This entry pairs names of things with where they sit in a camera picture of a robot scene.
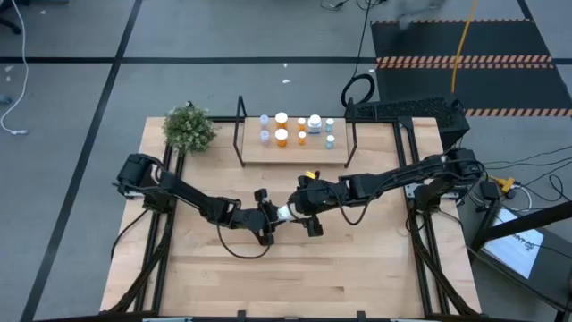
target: orange and black striped tape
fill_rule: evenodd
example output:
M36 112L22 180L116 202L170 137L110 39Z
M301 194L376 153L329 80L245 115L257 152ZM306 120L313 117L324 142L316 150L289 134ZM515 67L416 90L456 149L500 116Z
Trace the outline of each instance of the orange and black striped tape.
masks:
M554 68L549 55L465 55L458 58L460 69ZM453 68L455 56L387 56L377 58L377 68Z
M473 19L471 22L534 22L531 19ZM413 20L413 23L453 23L467 22L467 19L433 19L433 20ZM374 23L397 23L395 20L376 21Z
M469 108L465 116L572 116L572 109L567 108Z

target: white cable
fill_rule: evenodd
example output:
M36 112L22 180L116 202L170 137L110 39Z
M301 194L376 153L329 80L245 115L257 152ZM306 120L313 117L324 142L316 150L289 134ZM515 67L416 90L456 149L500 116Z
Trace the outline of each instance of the white cable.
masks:
M24 95L26 94L26 87L28 86L28 72L29 72L28 62L26 62L26 26L24 26L24 20L21 17L20 10L18 9L18 5L16 5L15 0L12 0L12 5L14 7L14 10L18 14L18 18L20 19L20 25L21 25L21 60L24 62L24 66L26 67L26 75L24 76L24 84L22 85L22 88L21 88L20 97L18 97L18 99L14 102L14 104L10 108L8 108L8 110L6 112L4 112L4 114L2 115L2 118L0 118L0 125L2 125L2 129L10 132L10 134L12 134L12 135L24 135L24 134L28 134L28 130L18 130L18 131L10 130L4 125L4 118L6 118L6 116L20 103L20 101L24 98Z
M516 184L513 184L511 188L514 190L520 189L520 190L525 192L526 196L528 197L528 208L518 209L518 208L508 207L506 205L503 205L503 207L508 208L512 211L530 211L530 209L532 209L532 207L533 207L533 197L530 195L530 192L528 192L528 189L523 187L523 186L516 185Z

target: floor mat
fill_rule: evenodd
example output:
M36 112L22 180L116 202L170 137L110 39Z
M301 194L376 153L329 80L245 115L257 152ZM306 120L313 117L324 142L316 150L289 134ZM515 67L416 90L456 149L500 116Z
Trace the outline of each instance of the floor mat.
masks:
M463 21L372 25L381 101L450 96ZM459 58L455 97L471 116L564 116L572 102L533 21L474 21Z

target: wooden shelf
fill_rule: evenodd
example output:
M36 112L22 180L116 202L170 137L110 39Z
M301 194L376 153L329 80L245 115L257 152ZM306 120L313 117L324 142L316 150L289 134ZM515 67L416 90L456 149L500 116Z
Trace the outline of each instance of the wooden shelf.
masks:
M288 144L280 148L276 144L274 133L276 122L270 120L268 131L270 143L263 145L260 141L260 120L247 117L244 122L242 137L242 160L246 164L336 164L348 162L348 135L346 120L335 118L332 133L325 132L325 120L322 121L320 134L308 134L306 144L298 144L298 119L288 120ZM326 137L331 134L335 138L333 148L326 148Z

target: pill bottle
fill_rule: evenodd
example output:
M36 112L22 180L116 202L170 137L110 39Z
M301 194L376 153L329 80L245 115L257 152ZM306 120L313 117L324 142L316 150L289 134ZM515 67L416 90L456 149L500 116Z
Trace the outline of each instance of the pill bottle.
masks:
M286 147L286 143L288 143L288 131L278 129L274 135L276 137L276 144L281 148Z
M328 135L328 137L326 138L325 147L333 148L333 141L334 141L333 135Z
M328 133L332 133L332 127L333 127L333 119L325 120L325 131Z
M307 120L307 132L309 134L319 134L322 131L322 119L314 114Z
M262 145L268 145L270 143L270 133L267 130L263 130L260 132L260 141Z
M276 120L276 128L286 130L288 125L288 116L284 112L277 114L274 119Z
M306 133L305 132L298 132L298 144L299 145L306 145Z
M268 131L268 115L260 115L260 129Z
M298 131L306 131L306 119L304 117L298 119Z

